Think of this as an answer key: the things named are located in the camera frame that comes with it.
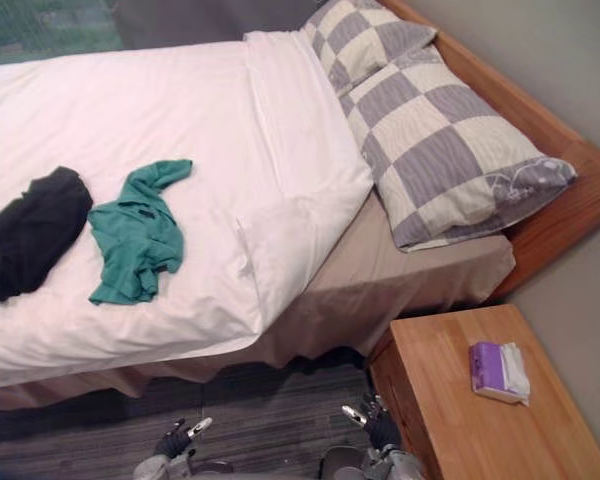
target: tissue box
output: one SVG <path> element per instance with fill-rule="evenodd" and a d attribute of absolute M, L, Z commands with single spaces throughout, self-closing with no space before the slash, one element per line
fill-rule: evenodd
<path fill-rule="evenodd" d="M 514 348 L 517 351 L 517 362 L 515 359 L 509 361 L 505 359 L 503 346 L 497 343 L 478 342 L 469 347 L 471 387 L 478 395 L 507 403 L 523 402 L 528 404 L 530 390 L 528 379 L 524 373 L 522 357 L 515 345 L 508 344 L 505 347 Z M 512 382 L 507 378 L 512 375 L 512 370 L 516 370 L 515 375 L 518 377 L 517 389 L 509 385 Z"/>

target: green shirt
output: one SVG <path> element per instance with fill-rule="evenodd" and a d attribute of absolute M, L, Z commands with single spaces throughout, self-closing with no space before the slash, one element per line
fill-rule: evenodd
<path fill-rule="evenodd" d="M 158 292 L 158 273 L 182 263 L 182 232 L 160 192 L 191 172 L 191 160 L 165 160 L 129 174 L 118 199 L 89 212 L 104 257 L 102 283 L 89 300 L 132 305 Z"/>

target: white bedsheet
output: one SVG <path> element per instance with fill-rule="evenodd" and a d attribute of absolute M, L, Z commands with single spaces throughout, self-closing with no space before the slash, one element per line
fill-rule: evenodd
<path fill-rule="evenodd" d="M 0 386 L 245 348 L 307 285 L 371 186 L 301 33 L 0 66 L 0 210 L 58 165 L 94 204 L 163 159 L 184 262 L 134 306 L 88 301 L 87 224 L 31 294 L 0 304 Z"/>

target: gray wall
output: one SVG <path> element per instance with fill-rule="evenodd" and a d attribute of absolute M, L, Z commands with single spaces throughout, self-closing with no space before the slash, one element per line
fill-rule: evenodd
<path fill-rule="evenodd" d="M 409 3 L 600 147 L 600 0 Z M 510 301 L 600 443 L 600 231 Z"/>
<path fill-rule="evenodd" d="M 126 48 L 242 40 L 253 30 L 297 30 L 325 0 L 116 0 Z"/>

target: pillow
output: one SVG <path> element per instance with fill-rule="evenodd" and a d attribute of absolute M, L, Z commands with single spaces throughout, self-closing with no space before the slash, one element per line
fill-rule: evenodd
<path fill-rule="evenodd" d="M 331 0 L 304 31 L 338 96 L 436 35 L 434 28 L 400 20 L 374 0 Z"/>
<path fill-rule="evenodd" d="M 433 46 L 400 56 L 340 102 L 394 241 L 407 251 L 513 225 L 576 177 L 456 77 Z"/>

